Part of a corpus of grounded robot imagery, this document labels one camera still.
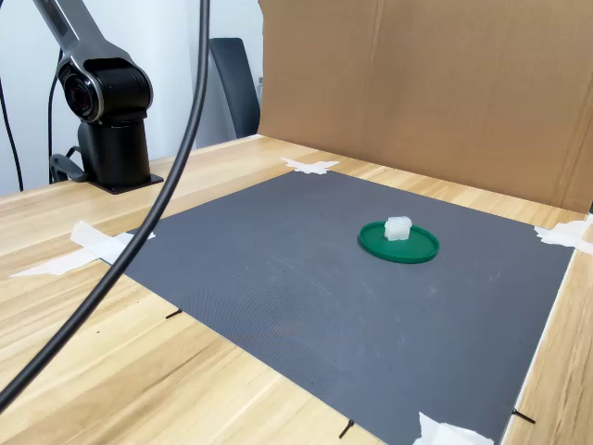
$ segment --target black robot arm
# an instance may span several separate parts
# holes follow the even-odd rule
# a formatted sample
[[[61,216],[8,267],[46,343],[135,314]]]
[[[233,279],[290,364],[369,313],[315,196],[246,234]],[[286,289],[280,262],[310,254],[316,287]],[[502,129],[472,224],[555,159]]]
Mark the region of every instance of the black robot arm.
[[[64,52],[57,77],[82,121],[75,149],[84,172],[54,155],[54,180],[89,181],[110,193],[162,181],[148,165],[144,118],[153,93],[146,73],[103,37],[82,0],[33,1]]]

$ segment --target cardboard box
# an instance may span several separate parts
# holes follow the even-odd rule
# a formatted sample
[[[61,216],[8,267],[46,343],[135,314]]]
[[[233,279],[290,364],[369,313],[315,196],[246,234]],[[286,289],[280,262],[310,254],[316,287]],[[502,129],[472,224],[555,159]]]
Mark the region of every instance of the cardboard box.
[[[589,209],[590,1],[259,2],[261,134]]]

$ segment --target white object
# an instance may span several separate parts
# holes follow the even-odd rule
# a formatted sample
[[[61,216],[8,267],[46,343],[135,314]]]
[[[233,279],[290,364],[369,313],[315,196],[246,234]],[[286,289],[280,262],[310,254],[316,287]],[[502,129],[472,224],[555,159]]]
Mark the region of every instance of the white object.
[[[292,167],[295,169],[295,172],[303,172],[306,174],[309,173],[317,173],[317,174],[324,174],[327,172],[327,169],[333,167],[335,164],[339,164],[339,160],[320,160],[319,162],[315,162],[314,164],[303,164],[302,162],[297,162],[292,159],[281,158],[284,162],[286,162],[286,167]]]
[[[591,224],[593,224],[593,215],[589,213],[584,221],[559,222],[552,230],[541,227],[534,227],[534,229],[537,236],[541,238],[542,243],[559,244],[593,255],[593,243],[583,239],[583,235]]]
[[[480,436],[475,431],[449,424],[439,424],[420,413],[422,436],[412,445],[494,445],[492,439]]]
[[[392,216],[385,222],[385,238],[389,241],[406,240],[410,237],[411,219],[407,216]]]
[[[155,234],[151,233],[148,239],[154,237]],[[133,235],[126,232],[114,237],[107,236],[86,222],[79,221],[74,224],[70,239],[82,248],[10,276],[62,275],[99,258],[113,264],[132,238]]]

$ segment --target wooden table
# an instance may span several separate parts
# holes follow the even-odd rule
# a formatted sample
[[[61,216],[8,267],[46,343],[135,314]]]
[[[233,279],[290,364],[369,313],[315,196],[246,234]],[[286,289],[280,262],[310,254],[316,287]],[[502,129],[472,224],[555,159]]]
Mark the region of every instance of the wooden table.
[[[524,223],[584,215],[304,146],[254,136],[196,151],[165,216],[288,172],[280,157],[340,160],[332,170]],[[153,162],[166,175],[171,159]],[[160,185],[120,196],[54,184],[0,200],[0,386],[73,312],[107,266],[8,278],[78,248],[84,220],[108,235],[137,227]],[[93,316],[0,416],[5,443],[380,443],[189,315],[122,277]],[[593,443],[593,257],[575,253],[507,443]]]

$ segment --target green plate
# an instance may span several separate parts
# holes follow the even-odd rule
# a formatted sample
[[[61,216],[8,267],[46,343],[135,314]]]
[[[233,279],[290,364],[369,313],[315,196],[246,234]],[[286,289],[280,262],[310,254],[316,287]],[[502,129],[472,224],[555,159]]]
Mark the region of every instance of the green plate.
[[[371,222],[360,229],[359,241],[375,257],[406,264],[430,261],[438,253],[436,237],[416,225],[411,227],[408,239],[389,241],[385,238],[385,221]]]

